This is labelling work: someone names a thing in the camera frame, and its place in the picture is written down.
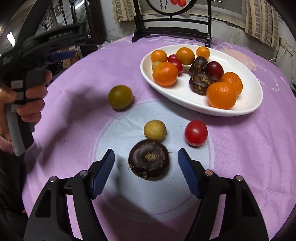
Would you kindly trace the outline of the black jacket forearm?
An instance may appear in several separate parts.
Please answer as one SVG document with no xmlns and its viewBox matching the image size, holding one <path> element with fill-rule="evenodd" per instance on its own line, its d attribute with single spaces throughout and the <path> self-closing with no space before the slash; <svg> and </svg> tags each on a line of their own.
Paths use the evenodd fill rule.
<svg viewBox="0 0 296 241">
<path fill-rule="evenodd" d="M 1 240 L 23 240 L 28 216 L 23 213 L 23 156 L 1 137 Z"/>
</svg>

